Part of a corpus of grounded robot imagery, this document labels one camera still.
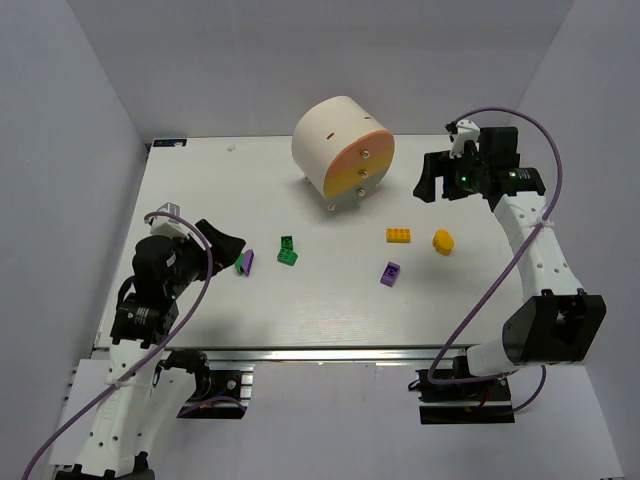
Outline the green wedge lego piece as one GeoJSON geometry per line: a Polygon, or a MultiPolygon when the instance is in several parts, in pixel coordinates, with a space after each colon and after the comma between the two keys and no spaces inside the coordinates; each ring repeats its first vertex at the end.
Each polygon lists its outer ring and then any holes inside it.
{"type": "Polygon", "coordinates": [[[246,256],[246,253],[243,252],[235,262],[236,271],[240,275],[246,275],[246,272],[244,269],[245,256],[246,256]]]}

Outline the purple rectangular lego brick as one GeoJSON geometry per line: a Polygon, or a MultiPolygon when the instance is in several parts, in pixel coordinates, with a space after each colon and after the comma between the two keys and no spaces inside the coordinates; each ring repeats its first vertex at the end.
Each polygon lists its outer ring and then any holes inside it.
{"type": "Polygon", "coordinates": [[[243,254],[242,263],[241,263],[241,272],[245,276],[250,275],[254,257],[255,257],[255,254],[253,249],[248,249],[243,254]]]}

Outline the yellow drawer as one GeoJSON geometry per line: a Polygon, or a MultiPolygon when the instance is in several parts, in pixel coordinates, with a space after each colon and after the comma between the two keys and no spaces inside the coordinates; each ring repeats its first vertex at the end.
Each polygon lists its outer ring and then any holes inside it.
{"type": "Polygon", "coordinates": [[[361,155],[362,148],[341,152],[330,164],[324,180],[323,194],[331,199],[348,189],[355,187],[362,180],[372,179],[376,174],[387,170],[391,165],[394,147],[380,151],[369,150],[369,156],[361,155]]]}

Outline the green small lego brick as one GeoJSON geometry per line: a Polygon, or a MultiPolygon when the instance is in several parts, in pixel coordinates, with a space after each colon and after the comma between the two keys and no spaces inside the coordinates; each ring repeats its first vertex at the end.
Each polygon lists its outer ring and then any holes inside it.
{"type": "Polygon", "coordinates": [[[282,236],[281,237],[281,247],[283,249],[292,250],[293,249],[293,237],[292,236],[282,236]]]}

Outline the yellow rectangular lego brick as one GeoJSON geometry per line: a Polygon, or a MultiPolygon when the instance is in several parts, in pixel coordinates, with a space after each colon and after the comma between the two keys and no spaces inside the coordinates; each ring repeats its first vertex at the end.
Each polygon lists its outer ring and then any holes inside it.
{"type": "Polygon", "coordinates": [[[386,230],[387,243],[410,243],[411,230],[408,228],[388,228],[386,230]]]}

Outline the purple sloped lego brick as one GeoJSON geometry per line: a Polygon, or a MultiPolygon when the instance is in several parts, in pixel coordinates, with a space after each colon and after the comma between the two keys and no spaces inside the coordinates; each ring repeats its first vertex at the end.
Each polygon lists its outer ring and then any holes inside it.
{"type": "Polygon", "coordinates": [[[399,273],[400,266],[394,262],[389,262],[381,275],[380,283],[388,287],[393,287],[399,273]]]}

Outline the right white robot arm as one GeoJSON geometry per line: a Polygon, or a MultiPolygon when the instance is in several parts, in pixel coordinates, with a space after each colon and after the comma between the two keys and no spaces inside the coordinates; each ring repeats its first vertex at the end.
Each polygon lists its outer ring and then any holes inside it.
{"type": "Polygon", "coordinates": [[[446,127],[449,150],[427,153],[414,196],[435,199],[478,194],[505,232],[520,275],[523,304],[497,338],[456,357],[455,382],[485,381],[529,365],[583,361],[606,314],[600,295],[587,293],[570,269],[551,224],[539,172],[520,164],[514,127],[480,128],[470,120],[446,127]]]}

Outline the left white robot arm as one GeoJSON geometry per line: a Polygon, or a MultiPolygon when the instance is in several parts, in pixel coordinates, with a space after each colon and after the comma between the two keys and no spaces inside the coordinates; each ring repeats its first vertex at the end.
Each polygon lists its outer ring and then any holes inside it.
{"type": "Polygon", "coordinates": [[[204,399],[210,388],[205,354],[165,348],[193,315],[178,315],[178,298],[194,282],[207,288],[246,242],[204,219],[189,224],[156,212],[145,220],[150,234],[136,244],[133,274],[117,295],[106,391],[90,406],[95,417],[77,459],[58,479],[153,478],[157,440],[188,401],[204,399]]]}

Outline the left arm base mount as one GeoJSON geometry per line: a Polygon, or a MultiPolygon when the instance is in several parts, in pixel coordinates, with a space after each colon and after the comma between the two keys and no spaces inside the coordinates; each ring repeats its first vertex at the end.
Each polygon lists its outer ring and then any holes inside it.
{"type": "Polygon", "coordinates": [[[250,398],[251,378],[247,368],[212,361],[200,353],[204,364],[198,370],[196,390],[182,407],[180,419],[240,420],[250,398]]]}

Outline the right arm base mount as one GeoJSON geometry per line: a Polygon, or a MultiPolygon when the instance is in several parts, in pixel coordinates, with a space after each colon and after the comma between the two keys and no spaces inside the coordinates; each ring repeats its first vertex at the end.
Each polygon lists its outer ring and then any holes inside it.
{"type": "Polygon", "coordinates": [[[407,386],[418,394],[422,425],[489,425],[515,422],[506,380],[462,385],[435,385],[428,371],[417,370],[407,386]]]}

